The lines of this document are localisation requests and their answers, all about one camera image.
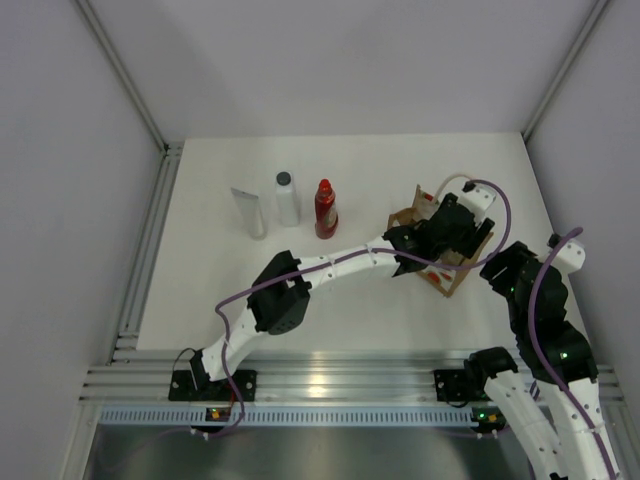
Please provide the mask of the white bottle dark cap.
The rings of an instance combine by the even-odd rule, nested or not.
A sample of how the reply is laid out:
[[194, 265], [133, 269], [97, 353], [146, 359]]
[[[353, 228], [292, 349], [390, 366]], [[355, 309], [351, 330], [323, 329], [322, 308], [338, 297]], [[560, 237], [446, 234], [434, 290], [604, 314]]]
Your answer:
[[300, 209], [293, 176], [288, 171], [276, 174], [275, 196], [280, 220], [285, 227], [295, 227], [300, 223]]

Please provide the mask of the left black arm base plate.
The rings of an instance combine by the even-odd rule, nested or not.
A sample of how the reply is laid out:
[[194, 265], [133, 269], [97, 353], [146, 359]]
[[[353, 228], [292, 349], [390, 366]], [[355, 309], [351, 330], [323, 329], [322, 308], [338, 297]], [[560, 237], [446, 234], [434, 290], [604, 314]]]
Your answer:
[[[238, 370], [233, 380], [244, 401], [253, 402], [256, 394], [258, 372]], [[172, 402], [228, 402], [238, 399], [227, 379], [207, 382], [198, 388], [189, 370], [176, 370], [172, 373], [168, 399]]]

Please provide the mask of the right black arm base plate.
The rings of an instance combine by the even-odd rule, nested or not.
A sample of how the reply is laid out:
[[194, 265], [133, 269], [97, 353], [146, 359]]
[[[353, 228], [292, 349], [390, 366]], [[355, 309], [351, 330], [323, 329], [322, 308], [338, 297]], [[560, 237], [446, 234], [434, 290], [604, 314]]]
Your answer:
[[475, 387], [464, 369], [434, 370], [433, 379], [437, 401], [451, 407], [463, 408], [488, 399], [483, 391]]

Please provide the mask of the canvas watermelon print bag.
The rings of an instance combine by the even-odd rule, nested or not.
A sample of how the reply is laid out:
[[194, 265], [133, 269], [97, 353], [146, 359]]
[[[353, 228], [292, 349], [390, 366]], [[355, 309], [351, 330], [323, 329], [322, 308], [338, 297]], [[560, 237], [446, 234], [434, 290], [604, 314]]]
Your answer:
[[[467, 173], [451, 174], [442, 181], [434, 194], [430, 194], [423, 190], [421, 186], [417, 186], [411, 206], [390, 214], [387, 220], [387, 228], [392, 231], [392, 228], [396, 226], [406, 225], [422, 219], [429, 219], [444, 202], [447, 194], [452, 193], [459, 197], [467, 181], [472, 181], [472, 176]], [[484, 248], [493, 237], [493, 229], [488, 239], [482, 242], [479, 251], [471, 259], [466, 259], [462, 255], [452, 251], [444, 253], [440, 258], [445, 264], [462, 266], [463, 270], [454, 271], [451, 268], [442, 268], [440, 265], [432, 262], [430, 265], [426, 265], [424, 270], [415, 273], [427, 281], [443, 296], [447, 298], [451, 297], [464, 281], [469, 270], [480, 260]]]

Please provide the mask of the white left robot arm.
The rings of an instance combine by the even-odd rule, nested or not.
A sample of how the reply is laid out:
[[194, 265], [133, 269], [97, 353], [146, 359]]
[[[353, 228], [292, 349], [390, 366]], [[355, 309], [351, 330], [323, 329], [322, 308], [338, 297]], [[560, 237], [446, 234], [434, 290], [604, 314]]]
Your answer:
[[430, 217], [395, 226], [353, 249], [317, 257], [276, 254], [251, 288], [236, 322], [226, 321], [222, 337], [194, 351], [185, 369], [172, 371], [172, 401], [217, 400], [231, 390], [243, 360], [268, 337], [299, 327], [313, 295], [344, 282], [392, 278], [442, 266], [444, 254], [471, 259], [495, 225], [486, 213], [495, 193], [478, 184], [456, 196], [447, 194]]

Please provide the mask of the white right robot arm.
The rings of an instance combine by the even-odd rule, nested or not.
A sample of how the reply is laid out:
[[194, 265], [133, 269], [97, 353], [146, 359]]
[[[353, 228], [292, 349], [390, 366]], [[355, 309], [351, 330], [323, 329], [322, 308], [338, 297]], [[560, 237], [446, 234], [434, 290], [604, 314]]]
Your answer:
[[480, 350], [464, 363], [467, 389], [488, 397], [527, 455], [537, 479], [620, 479], [600, 403], [598, 369], [586, 337], [566, 318], [565, 275], [582, 268], [583, 247], [558, 240], [543, 258], [516, 242], [480, 275], [508, 307], [528, 388], [503, 347]]

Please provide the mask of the silver tube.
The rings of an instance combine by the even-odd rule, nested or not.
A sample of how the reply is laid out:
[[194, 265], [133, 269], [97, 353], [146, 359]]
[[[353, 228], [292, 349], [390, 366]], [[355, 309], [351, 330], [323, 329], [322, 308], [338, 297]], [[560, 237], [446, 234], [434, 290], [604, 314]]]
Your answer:
[[243, 226], [249, 236], [256, 240], [263, 239], [267, 231], [259, 197], [236, 188], [231, 188], [231, 194], [239, 209]]

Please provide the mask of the red capped bottle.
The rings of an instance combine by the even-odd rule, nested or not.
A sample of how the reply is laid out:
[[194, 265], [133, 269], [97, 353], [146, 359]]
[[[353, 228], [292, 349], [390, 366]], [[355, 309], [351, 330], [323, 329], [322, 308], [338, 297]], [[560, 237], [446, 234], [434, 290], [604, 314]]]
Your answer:
[[328, 179], [319, 182], [315, 199], [315, 232], [320, 239], [331, 238], [337, 229], [339, 217], [336, 209], [336, 194]]

